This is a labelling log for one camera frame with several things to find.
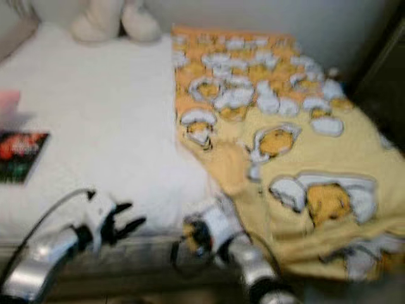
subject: wall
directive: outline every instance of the wall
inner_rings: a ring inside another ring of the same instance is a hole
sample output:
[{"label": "wall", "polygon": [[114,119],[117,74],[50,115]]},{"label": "wall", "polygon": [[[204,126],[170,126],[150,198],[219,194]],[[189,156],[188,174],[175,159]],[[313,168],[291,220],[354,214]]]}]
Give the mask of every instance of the wall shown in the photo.
[{"label": "wall", "polygon": [[[85,0],[33,0],[39,15],[64,27]],[[400,0],[146,0],[166,31],[173,23],[294,34],[304,51],[348,77]]]},{"label": "wall", "polygon": [[13,28],[18,21],[18,15],[5,2],[0,2],[0,37]]}]

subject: cartoon egg print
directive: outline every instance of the cartoon egg print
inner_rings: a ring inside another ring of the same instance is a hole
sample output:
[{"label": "cartoon egg print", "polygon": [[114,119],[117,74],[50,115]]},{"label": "cartoon egg print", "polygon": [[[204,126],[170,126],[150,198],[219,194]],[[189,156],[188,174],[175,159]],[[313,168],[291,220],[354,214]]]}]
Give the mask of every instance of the cartoon egg print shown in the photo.
[{"label": "cartoon egg print", "polygon": [[190,61],[190,63],[180,67],[178,70],[192,78],[202,76],[206,71],[205,66],[197,61]]},{"label": "cartoon egg print", "polygon": [[204,150],[212,149],[210,135],[216,123],[216,117],[213,113],[203,109],[193,109],[180,119],[180,124],[186,127],[185,136]]},{"label": "cartoon egg print", "polygon": [[201,77],[190,83],[189,93],[196,101],[212,103],[223,90],[223,84],[208,77]]},{"label": "cartoon egg print", "polygon": [[325,81],[322,93],[323,97],[330,102],[333,109],[348,112],[354,108],[353,103],[344,94],[342,86],[332,79]]},{"label": "cartoon egg print", "polygon": [[278,60],[274,67],[275,73],[296,73],[298,71],[295,65],[292,65],[287,60]]},{"label": "cartoon egg print", "polygon": [[290,63],[298,68],[304,68],[302,71],[304,77],[300,79],[302,82],[296,86],[296,89],[309,92],[320,91],[321,84],[325,80],[325,73],[321,65],[315,62],[314,59],[304,55],[291,57]]},{"label": "cartoon egg print", "polygon": [[271,87],[267,80],[258,82],[256,90],[258,92],[258,100],[256,102],[259,110],[264,114],[279,114],[284,117],[294,117],[299,113],[298,104],[291,98],[278,98],[273,85],[285,87],[284,82],[272,82]]},{"label": "cartoon egg print", "polygon": [[295,48],[294,42],[289,38],[279,39],[273,45],[272,51],[276,56],[286,59],[299,54],[299,51]]},{"label": "cartoon egg print", "polygon": [[290,76],[290,85],[295,90],[297,89],[297,84],[306,78],[305,73],[295,73]]},{"label": "cartoon egg print", "polygon": [[176,84],[176,96],[184,96],[186,94],[187,94],[187,89],[180,84]]},{"label": "cartoon egg print", "polygon": [[324,108],[313,108],[311,110],[311,119],[317,119],[321,117],[331,117],[332,112],[325,110]]},{"label": "cartoon egg print", "polygon": [[251,66],[264,65],[267,69],[273,70],[278,62],[278,57],[274,56],[271,51],[258,51],[254,58],[249,61]]},{"label": "cartoon egg print", "polygon": [[227,79],[225,87],[223,94],[213,101],[213,106],[223,119],[240,122],[252,103],[254,88],[247,77],[236,76]]},{"label": "cartoon egg print", "polygon": [[186,35],[173,35],[171,40],[173,41],[173,49],[175,51],[184,52],[189,47]]},{"label": "cartoon egg print", "polygon": [[184,67],[190,62],[183,51],[174,51],[172,55],[172,61],[175,68]]},{"label": "cartoon egg print", "polygon": [[243,49],[245,47],[245,39],[233,37],[225,42],[228,51]]},{"label": "cartoon egg print", "polygon": [[[316,110],[314,113],[325,112],[324,110]],[[343,121],[339,118],[330,116],[327,112],[325,115],[313,118],[311,120],[312,129],[321,135],[339,137],[344,130]]]},{"label": "cartoon egg print", "polygon": [[403,253],[404,244],[405,239],[403,237],[389,233],[383,233],[372,238],[356,238],[321,260],[328,263],[343,256],[348,278],[353,281],[362,281],[367,278],[369,271],[375,265],[384,265],[387,255]]},{"label": "cartoon egg print", "polygon": [[215,38],[214,36],[211,36],[209,34],[202,34],[199,37],[197,37],[197,43],[198,44],[213,44],[215,43]]},{"label": "cartoon egg print", "polygon": [[247,62],[237,58],[231,58],[229,54],[213,53],[201,57],[201,62],[207,68],[212,68],[213,76],[225,79],[232,75],[242,75],[247,71]]},{"label": "cartoon egg print", "polygon": [[276,94],[290,90],[290,84],[282,80],[273,80],[270,82],[270,87]]},{"label": "cartoon egg print", "polygon": [[265,36],[256,36],[254,37],[253,43],[257,48],[262,48],[268,45],[268,37]]},{"label": "cartoon egg print", "polygon": [[307,93],[319,92],[321,89],[321,83],[318,81],[312,81],[309,80],[308,78],[305,78],[299,81],[294,89],[300,92],[307,92]]},{"label": "cartoon egg print", "polygon": [[232,58],[250,60],[254,57],[256,50],[252,46],[246,46],[242,49],[236,49],[230,52]]},{"label": "cartoon egg print", "polygon": [[254,147],[250,152],[251,161],[264,163],[290,151],[300,133],[300,127],[287,122],[271,129],[257,131],[254,135]]},{"label": "cartoon egg print", "polygon": [[314,108],[322,109],[324,111],[331,111],[331,107],[327,100],[319,97],[307,97],[302,103],[304,111],[311,111]]},{"label": "cartoon egg print", "polygon": [[271,76],[271,70],[269,70],[265,64],[257,63],[250,65],[247,69],[247,74],[249,78],[254,82],[258,82],[263,79],[268,79]]},{"label": "cartoon egg print", "polygon": [[295,212],[307,206],[314,227],[350,213],[362,224],[377,209],[375,181],[355,175],[304,173],[297,178],[280,177],[270,184],[269,191]]},{"label": "cartoon egg print", "polygon": [[309,186],[306,194],[309,215],[315,226],[350,212],[350,197],[339,184]]}]

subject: black cable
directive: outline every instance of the black cable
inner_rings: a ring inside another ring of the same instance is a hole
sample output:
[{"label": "black cable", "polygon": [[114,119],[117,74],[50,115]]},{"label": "black cable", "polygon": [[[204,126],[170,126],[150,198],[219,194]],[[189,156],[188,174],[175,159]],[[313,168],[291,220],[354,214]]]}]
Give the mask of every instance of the black cable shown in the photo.
[{"label": "black cable", "polygon": [[4,270],[3,270],[3,273],[1,274],[0,291],[3,289],[3,284],[6,282],[7,276],[9,274],[11,268],[13,267],[16,259],[18,258],[20,253],[23,251],[24,247],[27,245],[28,240],[36,232],[36,230],[43,223],[43,221],[45,221],[45,219],[48,218],[48,216],[50,216],[50,214],[52,214],[52,212],[54,212],[56,209],[58,209],[61,205],[63,205],[64,203],[66,203],[67,201],[72,199],[73,197],[75,197],[75,196],[77,196],[79,194],[84,194],[84,193],[87,194],[87,198],[89,200],[91,200],[96,192],[93,189],[86,189],[86,188],[74,190],[71,193],[68,193],[67,195],[65,195],[64,197],[59,199],[52,207],[50,207],[48,209],[48,211],[46,213],[43,214],[43,216],[33,226],[31,231],[25,236],[23,241],[20,243],[20,245],[17,247],[17,249],[13,252],[11,258],[8,260],[6,266],[5,266]]},{"label": "black cable", "polygon": [[200,267],[197,267],[193,269],[193,271],[186,272],[185,270],[181,269],[178,264],[177,264],[177,257],[178,257],[178,250],[180,248],[180,244],[183,243],[186,239],[191,238],[192,234],[187,235],[187,236],[181,236],[180,240],[177,242],[174,242],[171,246],[171,251],[170,251],[170,263],[175,272],[179,274],[181,277],[184,279],[192,279],[196,277],[198,274],[200,274],[202,271],[206,270],[213,262],[215,254],[210,255],[207,259],[207,261],[202,264]]}]

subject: pink object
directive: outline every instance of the pink object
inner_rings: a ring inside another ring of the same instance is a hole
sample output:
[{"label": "pink object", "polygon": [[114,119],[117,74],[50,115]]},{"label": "pink object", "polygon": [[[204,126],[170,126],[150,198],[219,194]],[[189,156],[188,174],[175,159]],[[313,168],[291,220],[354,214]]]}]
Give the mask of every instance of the pink object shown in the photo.
[{"label": "pink object", "polygon": [[0,127],[14,114],[19,100],[19,91],[0,91]]}]

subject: white bed sheet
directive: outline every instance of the white bed sheet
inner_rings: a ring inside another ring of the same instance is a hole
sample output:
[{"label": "white bed sheet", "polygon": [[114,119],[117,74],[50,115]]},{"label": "white bed sheet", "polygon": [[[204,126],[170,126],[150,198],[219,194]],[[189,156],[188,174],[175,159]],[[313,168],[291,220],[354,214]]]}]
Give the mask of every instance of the white bed sheet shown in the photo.
[{"label": "white bed sheet", "polygon": [[[78,187],[132,200],[122,220],[146,215],[142,234],[178,232],[186,213],[210,201],[216,187],[175,139],[170,37],[153,45],[120,39],[85,46],[44,23],[0,65],[0,89],[22,91],[20,119],[10,129],[51,133],[28,182],[0,185],[1,242],[21,239]],[[81,220],[83,207],[83,198],[74,199],[45,229]]]}]

